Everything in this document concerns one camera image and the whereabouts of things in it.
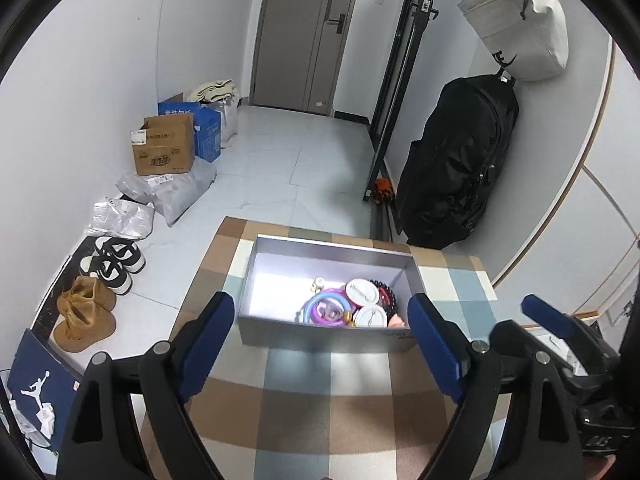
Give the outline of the grey cardboard jewelry box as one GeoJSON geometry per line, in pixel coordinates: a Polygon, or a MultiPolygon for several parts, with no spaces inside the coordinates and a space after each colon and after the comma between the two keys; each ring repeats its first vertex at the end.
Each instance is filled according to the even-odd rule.
{"type": "Polygon", "coordinates": [[[412,255],[378,248],[277,236],[258,236],[248,258],[238,323],[243,344],[271,349],[387,353],[416,344],[409,330],[409,300],[424,287],[412,255]],[[354,278],[380,291],[388,320],[405,328],[360,328],[360,309],[344,288],[354,278]]]}

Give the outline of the black white sneaker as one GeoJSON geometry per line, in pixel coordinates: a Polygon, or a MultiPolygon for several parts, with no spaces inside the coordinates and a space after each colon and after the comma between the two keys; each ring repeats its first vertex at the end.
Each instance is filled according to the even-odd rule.
{"type": "Polygon", "coordinates": [[[137,274],[145,267],[142,251],[128,238],[101,236],[94,241],[94,247],[100,255],[118,261],[131,274],[137,274]]]}
{"type": "Polygon", "coordinates": [[[97,278],[117,296],[128,294],[132,279],[124,266],[109,255],[94,254],[80,259],[80,272],[97,278]]]}

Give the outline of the tan suede boot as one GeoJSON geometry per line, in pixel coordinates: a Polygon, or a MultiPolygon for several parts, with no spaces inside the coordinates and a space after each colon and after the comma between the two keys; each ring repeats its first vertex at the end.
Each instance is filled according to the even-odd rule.
{"type": "Polygon", "coordinates": [[[112,336],[116,320],[110,311],[97,304],[70,307],[64,321],[53,331],[54,342],[65,352],[79,353],[112,336]]]}
{"type": "Polygon", "coordinates": [[[71,307],[98,306],[108,312],[114,309],[116,296],[106,285],[97,278],[78,275],[69,290],[64,290],[56,300],[56,308],[60,315],[65,316],[71,307]]]}

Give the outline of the grey plastic parcel bag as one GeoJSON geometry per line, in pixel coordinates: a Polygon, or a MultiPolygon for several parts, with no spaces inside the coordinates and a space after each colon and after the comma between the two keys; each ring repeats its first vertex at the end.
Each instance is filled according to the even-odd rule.
{"type": "Polygon", "coordinates": [[[208,190],[217,177],[212,162],[197,157],[190,171],[184,174],[158,174],[142,177],[123,174],[116,182],[122,195],[137,203],[149,205],[173,226],[183,214],[208,190]]]}

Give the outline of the white crumpled plastic bag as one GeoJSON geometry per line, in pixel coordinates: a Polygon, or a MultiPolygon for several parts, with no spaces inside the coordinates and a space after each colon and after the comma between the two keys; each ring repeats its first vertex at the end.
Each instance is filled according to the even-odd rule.
{"type": "Polygon", "coordinates": [[[93,205],[85,234],[143,240],[152,233],[154,214],[153,207],[120,198],[106,198],[93,205]]]}

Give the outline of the black large bag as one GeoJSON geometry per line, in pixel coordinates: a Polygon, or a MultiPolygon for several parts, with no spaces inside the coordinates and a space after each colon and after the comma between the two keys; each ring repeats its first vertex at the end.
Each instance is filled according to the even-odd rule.
{"type": "Polygon", "coordinates": [[[410,245],[441,250],[474,231],[519,112],[514,80],[503,72],[457,78],[442,88],[397,187],[398,229],[410,245]]]}

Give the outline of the brown cardboard box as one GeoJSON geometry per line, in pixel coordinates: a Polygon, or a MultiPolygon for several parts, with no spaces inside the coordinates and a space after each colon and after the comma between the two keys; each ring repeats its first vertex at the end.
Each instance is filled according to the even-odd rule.
{"type": "Polygon", "coordinates": [[[185,174],[195,157],[192,115],[145,117],[130,133],[130,144],[138,176],[185,174]]]}

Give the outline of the blue cardboard box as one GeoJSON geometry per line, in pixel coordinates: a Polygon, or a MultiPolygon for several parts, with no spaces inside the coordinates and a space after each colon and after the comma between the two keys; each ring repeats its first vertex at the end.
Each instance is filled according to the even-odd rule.
{"type": "Polygon", "coordinates": [[[163,101],[157,103],[158,114],[191,114],[195,156],[214,162],[221,152],[221,114],[198,102],[163,101]]]}

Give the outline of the white plastic bag with cloth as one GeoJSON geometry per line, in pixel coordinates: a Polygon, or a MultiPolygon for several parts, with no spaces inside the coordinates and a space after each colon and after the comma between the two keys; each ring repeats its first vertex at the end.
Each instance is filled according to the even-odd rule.
{"type": "Polygon", "coordinates": [[[186,98],[216,110],[220,114],[220,142],[222,148],[231,148],[238,134],[239,92],[232,79],[214,80],[201,84],[186,98]]]}

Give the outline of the white Nike tote bag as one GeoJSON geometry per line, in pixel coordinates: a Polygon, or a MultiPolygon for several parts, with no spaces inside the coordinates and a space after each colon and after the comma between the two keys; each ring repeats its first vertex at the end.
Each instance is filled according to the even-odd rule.
{"type": "Polygon", "coordinates": [[[540,81],[564,72],[570,44],[560,0],[462,0],[458,8],[511,77],[540,81]]]}

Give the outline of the grey door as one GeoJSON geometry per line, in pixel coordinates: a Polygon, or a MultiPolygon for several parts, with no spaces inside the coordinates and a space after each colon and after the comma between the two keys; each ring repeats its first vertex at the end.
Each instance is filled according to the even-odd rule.
{"type": "Polygon", "coordinates": [[[356,0],[262,0],[250,104],[328,116],[356,0]]]}

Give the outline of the black tripod stand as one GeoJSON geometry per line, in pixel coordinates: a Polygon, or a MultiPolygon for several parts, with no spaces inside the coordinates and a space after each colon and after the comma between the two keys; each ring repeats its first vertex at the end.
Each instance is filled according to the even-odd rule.
{"type": "Polygon", "coordinates": [[[437,15],[434,0],[402,0],[390,57],[369,127],[374,155],[363,199],[372,207],[370,237],[374,240],[389,242],[392,239],[390,220],[394,208],[382,200],[378,203],[374,200],[375,180],[390,177],[385,156],[407,93],[423,34],[428,23],[437,18],[437,15]]]}

